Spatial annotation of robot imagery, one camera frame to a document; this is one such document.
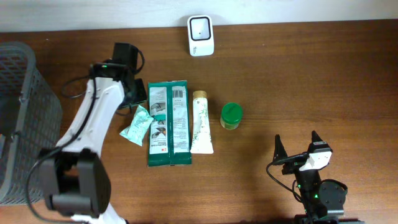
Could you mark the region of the mint green small packet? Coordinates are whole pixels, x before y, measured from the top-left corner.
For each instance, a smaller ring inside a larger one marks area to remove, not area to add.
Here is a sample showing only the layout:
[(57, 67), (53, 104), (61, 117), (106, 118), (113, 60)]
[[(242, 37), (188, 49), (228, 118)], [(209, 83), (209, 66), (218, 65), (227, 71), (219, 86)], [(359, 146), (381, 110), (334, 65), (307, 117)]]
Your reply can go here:
[(153, 120), (154, 118), (149, 114), (149, 112), (143, 106), (139, 105), (134, 113), (131, 124), (123, 129), (119, 134), (134, 144), (142, 146), (144, 136)]

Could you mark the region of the green white package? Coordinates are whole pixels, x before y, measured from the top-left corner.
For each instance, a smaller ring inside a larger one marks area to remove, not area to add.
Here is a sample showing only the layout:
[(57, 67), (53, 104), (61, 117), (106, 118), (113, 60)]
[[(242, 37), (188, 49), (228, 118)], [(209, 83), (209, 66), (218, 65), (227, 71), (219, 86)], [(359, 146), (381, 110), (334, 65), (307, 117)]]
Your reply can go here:
[(187, 81), (149, 83), (147, 165), (186, 166), (192, 163)]

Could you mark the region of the green lid jar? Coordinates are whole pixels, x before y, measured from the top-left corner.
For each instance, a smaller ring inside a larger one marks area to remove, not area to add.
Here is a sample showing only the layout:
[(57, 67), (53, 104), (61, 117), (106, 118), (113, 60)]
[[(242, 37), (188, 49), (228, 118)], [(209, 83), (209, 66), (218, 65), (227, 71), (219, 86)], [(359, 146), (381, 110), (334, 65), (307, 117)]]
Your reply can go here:
[(221, 110), (220, 123), (227, 130), (236, 129), (243, 118), (243, 108), (237, 103), (227, 103)]

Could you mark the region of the white tube with tan cap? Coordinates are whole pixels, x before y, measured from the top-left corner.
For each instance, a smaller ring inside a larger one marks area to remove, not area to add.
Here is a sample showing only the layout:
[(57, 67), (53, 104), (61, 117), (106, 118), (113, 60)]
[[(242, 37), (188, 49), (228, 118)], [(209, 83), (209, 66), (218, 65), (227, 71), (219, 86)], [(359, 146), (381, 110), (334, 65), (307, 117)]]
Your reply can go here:
[(210, 132), (207, 93), (203, 90), (193, 92), (193, 136), (192, 154), (213, 154)]

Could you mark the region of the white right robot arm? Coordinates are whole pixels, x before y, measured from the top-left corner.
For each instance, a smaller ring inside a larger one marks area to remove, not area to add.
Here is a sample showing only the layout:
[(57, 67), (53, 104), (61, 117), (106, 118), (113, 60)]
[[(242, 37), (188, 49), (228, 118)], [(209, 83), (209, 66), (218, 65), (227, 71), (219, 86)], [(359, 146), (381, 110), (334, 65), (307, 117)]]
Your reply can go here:
[[(348, 187), (337, 180), (321, 179), (319, 171), (324, 169), (333, 153), (329, 144), (322, 140), (316, 131), (312, 131), (312, 140), (308, 149), (293, 156), (288, 156), (280, 136), (275, 135), (275, 149), (272, 162), (266, 167), (269, 177), (291, 192), (305, 210), (304, 215), (296, 215), (294, 224), (351, 224), (362, 223), (358, 219), (342, 219), (345, 211)], [(291, 187), (277, 180), (270, 172), (271, 166), (282, 166), (282, 174), (293, 174), (295, 180)]]

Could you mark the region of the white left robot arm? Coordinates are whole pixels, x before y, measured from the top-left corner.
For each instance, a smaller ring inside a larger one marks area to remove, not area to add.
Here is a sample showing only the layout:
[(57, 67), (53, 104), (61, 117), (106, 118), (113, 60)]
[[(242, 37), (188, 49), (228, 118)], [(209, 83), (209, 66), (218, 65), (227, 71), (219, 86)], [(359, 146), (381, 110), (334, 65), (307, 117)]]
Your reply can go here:
[(91, 65), (85, 96), (69, 129), (53, 149), (43, 149), (36, 168), (49, 210), (72, 223), (126, 223), (110, 204), (111, 183), (100, 159), (115, 112), (136, 81), (120, 63)]

